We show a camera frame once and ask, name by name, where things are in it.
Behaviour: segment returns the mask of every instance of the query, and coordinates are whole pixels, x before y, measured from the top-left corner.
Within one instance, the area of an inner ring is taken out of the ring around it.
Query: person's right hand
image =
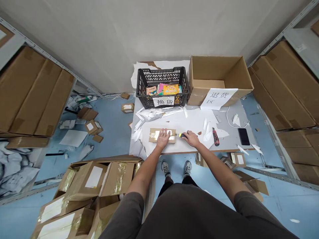
[[[192,147],[196,148],[200,145],[200,141],[197,137],[197,135],[195,133],[193,133],[192,131],[188,130],[187,133],[183,133],[185,134],[185,137],[183,137],[183,139]]]

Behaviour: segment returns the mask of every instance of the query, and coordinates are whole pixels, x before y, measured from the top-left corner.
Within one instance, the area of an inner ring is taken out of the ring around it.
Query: black pants
[[[165,178],[165,183],[164,183],[162,189],[161,189],[160,192],[159,192],[159,196],[161,196],[161,195],[166,191],[166,189],[168,189],[168,188],[169,188],[170,186],[172,186],[173,184],[174,184],[173,180],[172,180],[170,177],[166,177],[166,178]],[[182,184],[192,184],[192,185],[198,187],[198,185],[194,182],[194,180],[192,179],[191,176],[186,176],[186,177],[183,179]]]

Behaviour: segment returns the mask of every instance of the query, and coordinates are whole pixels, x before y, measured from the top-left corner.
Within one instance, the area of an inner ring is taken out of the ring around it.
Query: person's left hand
[[[164,149],[168,143],[169,137],[170,137],[170,131],[167,133],[167,129],[161,129],[159,132],[159,137],[157,138],[157,144],[156,146]]]

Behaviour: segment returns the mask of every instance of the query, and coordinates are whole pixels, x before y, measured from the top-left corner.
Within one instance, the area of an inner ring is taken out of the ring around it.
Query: black plastic crate
[[[182,86],[182,93],[175,95],[155,95],[150,96],[146,88],[159,84]],[[174,96],[174,106],[185,106],[189,95],[189,86],[185,67],[174,67],[173,69],[150,70],[138,69],[136,96],[140,99],[145,109],[155,108],[153,98]],[[168,105],[157,106],[156,108],[169,107]]]

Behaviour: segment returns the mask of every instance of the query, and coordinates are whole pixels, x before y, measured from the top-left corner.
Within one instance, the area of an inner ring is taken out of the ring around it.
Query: person's hand
[[[161,149],[164,149],[168,143],[168,140],[170,137],[170,131],[167,133],[167,129],[161,129],[159,133],[160,134],[157,138],[156,146],[160,147]]]
[[[188,130],[187,133],[183,133],[187,138],[183,137],[184,139],[190,146],[196,148],[200,145],[200,141],[195,133],[192,131]]]

